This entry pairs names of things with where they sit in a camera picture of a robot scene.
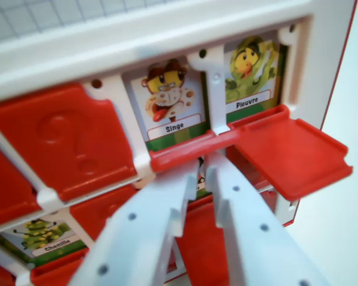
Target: white plastic frame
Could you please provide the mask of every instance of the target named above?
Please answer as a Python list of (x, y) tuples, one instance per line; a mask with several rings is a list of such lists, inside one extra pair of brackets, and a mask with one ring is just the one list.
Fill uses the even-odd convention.
[[(288, 51), (282, 103), (291, 109), (292, 118), (301, 118), (320, 128), (354, 4), (355, 0), (339, 3), (334, 0), (183, 1), (3, 43), (0, 45), (0, 101), (94, 74), (110, 71), (121, 74), (173, 55), (195, 54), (202, 48), (220, 46), (239, 35), (280, 29), (281, 41), (292, 45)], [(294, 35), (289, 38), (286, 30), (292, 23), (296, 26)], [(334, 48), (326, 51), (326, 43)], [(224, 119), (210, 115), (211, 122), (215, 123), (212, 129), (221, 133), (218, 130), (225, 128)], [(142, 145), (138, 135), (132, 135), (127, 129), (126, 135), (129, 139), (136, 138), (131, 139), (131, 147), (139, 154), (134, 162), (142, 162), (137, 168), (138, 174), (149, 173), (145, 168), (149, 158), (138, 147)], [(54, 191), (41, 182), (8, 142), (0, 140), (2, 151), (10, 156), (37, 191), (48, 190), (46, 198), (38, 198), (39, 203), (45, 202), (41, 203), (45, 211), (32, 214), (32, 217), (138, 179), (107, 186), (62, 206)], [(290, 202), (279, 201), (278, 207), (280, 203), (288, 206), (289, 217), (294, 215)], [(27, 220), (29, 216), (6, 223), (0, 226), (0, 231)]]

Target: white plastic strip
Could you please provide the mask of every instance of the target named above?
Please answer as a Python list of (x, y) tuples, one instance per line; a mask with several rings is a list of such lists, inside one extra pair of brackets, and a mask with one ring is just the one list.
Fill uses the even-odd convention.
[(206, 188), (223, 228), (230, 285), (328, 285), (257, 190), (224, 156), (205, 156)]
[(172, 241), (196, 197), (199, 161), (157, 175), (108, 221), (69, 285), (163, 285)]
[(294, 219), (297, 204), (297, 201), (295, 203), (291, 203), (290, 201), (284, 199), (284, 197), (279, 192), (277, 192), (277, 200), (274, 214), (276, 215), (281, 224), (290, 222), (292, 219)]
[(206, 73), (208, 110), (211, 129), (216, 135), (229, 131), (226, 117), (226, 85), (224, 83), (224, 45), (187, 55), (196, 70)]
[(0, 132), (0, 150), (18, 168), (37, 191), (37, 203), (46, 212), (53, 212), (64, 206), (55, 190), (47, 187), (40, 177), (30, 168), (19, 153)]

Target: white plastic part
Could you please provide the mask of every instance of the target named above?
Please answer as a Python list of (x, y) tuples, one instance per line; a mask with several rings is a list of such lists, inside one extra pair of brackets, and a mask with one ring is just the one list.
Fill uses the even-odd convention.
[[(199, 52), (199, 48), (221, 45), (231, 37), (243, 38), (293, 22), (297, 23), (297, 30), (301, 22), (307, 22), (308, 28), (300, 33), (305, 38), (299, 42), (305, 46), (305, 58), (293, 59), (297, 60), (298, 70), (294, 74), (299, 75), (299, 87), (295, 95), (297, 106), (291, 116), (319, 128), (354, 3), (354, 0), (341, 1), (339, 5), (336, 0), (180, 1), (3, 43), (0, 100), (121, 67), (124, 71), (136, 69), (145, 66), (147, 60)], [(323, 43), (334, 47), (328, 57), (321, 52)], [(285, 86), (292, 81), (293, 75), (287, 74)]]
[(25, 264), (0, 248), (0, 266), (6, 269), (14, 276), (20, 276), (29, 273)]
[(195, 69), (206, 73), (209, 121), (216, 135), (229, 131), (226, 117), (226, 84), (224, 83), (224, 45), (207, 48), (205, 56), (196, 51), (187, 55)]
[(299, 201), (290, 202), (284, 199), (284, 197), (279, 192), (277, 192), (274, 213), (281, 224), (290, 222), (294, 218), (298, 203)]
[(175, 277), (178, 277), (179, 275), (186, 273), (186, 267), (184, 265), (183, 259), (181, 258), (178, 244), (175, 240), (172, 243), (172, 251), (174, 252), (175, 255), (175, 264), (177, 268), (174, 271), (168, 272), (166, 274), (166, 281), (174, 279)]
[(205, 168), (216, 224), (224, 232), (230, 285), (328, 285), (228, 159), (217, 153), (206, 155)]
[(69, 285), (162, 285), (196, 198), (199, 161), (157, 175), (115, 212)]
[(141, 130), (135, 117), (125, 85), (121, 75), (99, 77), (102, 82), (101, 88), (94, 88), (91, 81), (84, 82), (83, 86), (87, 93), (96, 100), (110, 100), (116, 110), (126, 138), (132, 150), (134, 167), (138, 177), (143, 178), (153, 174), (150, 166), (150, 154), (143, 140)]

